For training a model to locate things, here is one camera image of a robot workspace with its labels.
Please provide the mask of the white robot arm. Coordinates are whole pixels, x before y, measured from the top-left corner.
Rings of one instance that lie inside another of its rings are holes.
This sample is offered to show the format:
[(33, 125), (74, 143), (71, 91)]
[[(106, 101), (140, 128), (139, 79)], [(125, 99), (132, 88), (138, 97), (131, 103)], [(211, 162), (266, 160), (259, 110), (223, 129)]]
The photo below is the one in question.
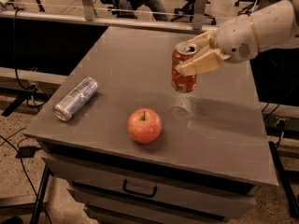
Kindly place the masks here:
[(216, 70), (224, 62), (242, 63), (270, 49), (296, 49), (299, 0), (281, 0), (249, 15), (237, 16), (189, 42), (199, 51), (176, 67), (185, 77)]

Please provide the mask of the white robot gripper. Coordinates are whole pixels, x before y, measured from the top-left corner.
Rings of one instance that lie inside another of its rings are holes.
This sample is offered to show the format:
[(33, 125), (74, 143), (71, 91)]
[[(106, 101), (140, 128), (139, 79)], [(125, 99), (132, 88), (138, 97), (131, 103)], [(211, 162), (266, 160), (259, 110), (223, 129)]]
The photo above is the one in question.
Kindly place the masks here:
[(259, 51), (253, 19), (249, 15), (235, 17), (222, 24), (216, 33), (207, 31), (188, 42), (199, 49), (207, 47), (210, 50), (177, 65), (176, 70), (185, 77), (214, 71), (224, 61), (242, 63), (255, 58)]

